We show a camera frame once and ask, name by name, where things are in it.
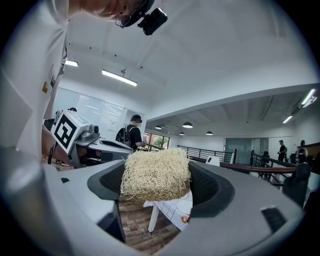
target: white table leg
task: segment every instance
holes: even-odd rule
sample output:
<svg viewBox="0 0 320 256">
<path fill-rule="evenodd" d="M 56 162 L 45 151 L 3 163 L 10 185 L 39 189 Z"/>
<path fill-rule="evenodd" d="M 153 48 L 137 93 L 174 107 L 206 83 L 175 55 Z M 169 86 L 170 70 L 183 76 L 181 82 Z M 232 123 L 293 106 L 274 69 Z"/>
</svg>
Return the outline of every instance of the white table leg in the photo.
<svg viewBox="0 0 320 256">
<path fill-rule="evenodd" d="M 148 227 L 149 232 L 153 232 L 155 230 L 158 214 L 159 214 L 159 208 L 155 203 L 153 203 L 151 219 Z"/>
</svg>

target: window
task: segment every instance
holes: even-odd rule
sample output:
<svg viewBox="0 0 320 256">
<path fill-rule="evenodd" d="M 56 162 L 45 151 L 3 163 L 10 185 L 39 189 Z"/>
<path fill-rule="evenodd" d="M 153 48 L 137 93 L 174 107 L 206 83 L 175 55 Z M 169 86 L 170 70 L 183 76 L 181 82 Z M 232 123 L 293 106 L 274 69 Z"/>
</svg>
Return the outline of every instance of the window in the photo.
<svg viewBox="0 0 320 256">
<path fill-rule="evenodd" d="M 169 141 L 170 141 L 169 137 L 145 132 L 143 134 L 143 139 L 146 140 L 146 142 L 150 145 L 154 145 L 156 147 L 163 148 L 163 149 L 169 148 Z M 146 145 L 145 148 L 148 150 L 158 150 L 157 148 L 150 147 L 148 145 Z"/>
</svg>

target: white ceiling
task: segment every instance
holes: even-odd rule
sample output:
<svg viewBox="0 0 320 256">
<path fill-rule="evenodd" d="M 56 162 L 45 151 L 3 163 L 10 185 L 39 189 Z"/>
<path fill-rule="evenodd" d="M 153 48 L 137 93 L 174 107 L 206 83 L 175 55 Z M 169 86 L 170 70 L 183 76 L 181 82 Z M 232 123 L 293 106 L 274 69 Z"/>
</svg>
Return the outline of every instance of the white ceiling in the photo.
<svg viewBox="0 0 320 256">
<path fill-rule="evenodd" d="M 290 44 L 266 50 L 292 36 L 268 1 L 155 0 L 152 9 L 156 7 L 167 13 L 168 21 L 152 36 L 136 24 L 121 29 L 86 14 L 71 19 L 68 58 L 78 61 L 79 68 L 67 67 L 65 77 L 152 107 L 155 99 L 173 99 L 181 91 L 291 54 Z M 105 69 L 121 75 L 124 68 L 137 87 L 101 74 Z"/>
<path fill-rule="evenodd" d="M 282 124 L 290 116 L 297 103 L 300 103 L 309 91 L 277 94 L 235 101 L 228 104 L 201 108 L 198 110 L 172 115 L 146 123 L 146 129 L 155 129 L 156 125 L 163 125 L 161 132 L 178 135 L 185 122 L 191 122 L 193 127 L 204 127 L 212 123 L 257 123 Z M 268 103 L 269 108 L 261 121 Z"/>
</svg>

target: backpack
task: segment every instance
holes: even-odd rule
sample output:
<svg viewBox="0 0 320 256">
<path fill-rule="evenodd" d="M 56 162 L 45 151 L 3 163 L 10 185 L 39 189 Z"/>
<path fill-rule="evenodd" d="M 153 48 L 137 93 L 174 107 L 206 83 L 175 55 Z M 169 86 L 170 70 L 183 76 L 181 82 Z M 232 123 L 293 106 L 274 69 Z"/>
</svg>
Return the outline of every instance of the backpack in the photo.
<svg viewBox="0 0 320 256">
<path fill-rule="evenodd" d="M 117 142 L 120 142 L 122 144 L 125 144 L 126 146 L 131 147 L 131 136 L 130 131 L 135 128 L 132 127 L 130 130 L 127 130 L 127 127 L 121 128 L 118 133 L 116 134 L 115 140 Z"/>
</svg>

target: wooden floor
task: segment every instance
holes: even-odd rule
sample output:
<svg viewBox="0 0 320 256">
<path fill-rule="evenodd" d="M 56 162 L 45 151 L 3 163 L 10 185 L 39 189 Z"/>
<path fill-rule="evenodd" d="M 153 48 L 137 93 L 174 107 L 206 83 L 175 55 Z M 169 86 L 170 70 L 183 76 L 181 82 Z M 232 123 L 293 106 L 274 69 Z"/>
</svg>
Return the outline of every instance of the wooden floor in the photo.
<svg viewBox="0 0 320 256">
<path fill-rule="evenodd" d="M 47 157 L 42 157 L 43 163 L 48 162 Z M 58 171 L 71 170 L 71 166 L 56 164 L 53 159 L 51 164 Z M 153 254 L 167 245 L 180 230 L 167 219 L 160 211 L 154 231 L 148 231 L 152 207 L 144 208 L 142 204 L 124 200 L 120 197 L 119 210 L 126 244 L 138 251 Z"/>
</svg>

